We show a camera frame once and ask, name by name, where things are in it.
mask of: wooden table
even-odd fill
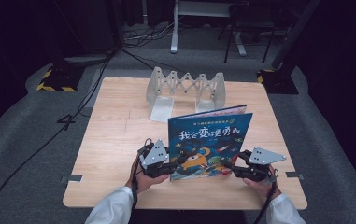
[[[94,207],[113,189],[127,181],[136,151],[147,138],[162,139],[168,147],[167,124],[150,120],[146,101],[147,78],[106,77],[93,108],[87,131],[72,172],[81,182],[69,182],[64,205]],[[225,106],[247,104],[253,113],[242,150],[254,147],[283,154],[287,160],[273,164],[279,170],[278,185],[298,209],[307,206],[291,157],[262,84],[225,82]],[[172,116],[194,113],[195,92],[178,93]],[[246,167],[238,160],[239,166]],[[264,198],[234,175],[164,181],[138,195],[136,208],[148,209],[261,209]]]

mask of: white sleeve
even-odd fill
[[[271,201],[266,219],[267,224],[305,224],[291,199],[284,193]]]
[[[130,188],[116,188],[94,207],[85,223],[128,223],[133,203],[134,196]]]

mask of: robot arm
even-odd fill
[[[151,178],[173,174],[178,165],[187,160],[183,157],[175,162],[164,163],[168,159],[169,150],[161,140],[158,140],[155,144],[150,142],[144,145],[137,153],[143,173]]]
[[[248,178],[257,182],[271,177],[269,172],[270,163],[286,160],[285,156],[260,147],[254,148],[253,152],[248,150],[240,152],[238,157],[244,160],[248,167],[232,165],[225,158],[221,159],[221,164],[231,169],[236,177]]]

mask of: children's book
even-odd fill
[[[238,105],[168,120],[169,160],[187,160],[170,175],[172,180],[230,175],[221,158],[235,164],[252,113]]]

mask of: hand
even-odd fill
[[[134,177],[134,169],[135,169],[135,164],[136,164],[137,160],[139,160],[138,157],[136,157],[136,160],[134,161],[134,163],[132,163],[131,175],[130,175],[127,183],[125,184],[125,186],[130,189],[132,188],[132,178]],[[147,190],[148,188],[150,188],[151,185],[163,183],[168,177],[169,177],[169,175],[160,175],[158,177],[151,178],[151,177],[143,174],[142,167],[140,166],[140,164],[138,164],[137,170],[136,170],[136,180],[137,180],[137,185],[138,185],[137,194]]]
[[[275,172],[274,168],[270,165],[270,170],[272,173]],[[260,193],[261,195],[263,195],[264,197],[267,197],[268,193],[270,192],[270,189],[272,187],[271,184],[265,184],[264,182],[266,180],[260,181],[260,182],[256,182],[247,178],[243,179],[244,183],[247,184],[249,187],[255,189],[258,193]],[[277,196],[279,196],[282,192],[280,191],[278,185],[276,188],[276,192],[273,194],[273,196],[271,197],[271,200],[277,198]]]

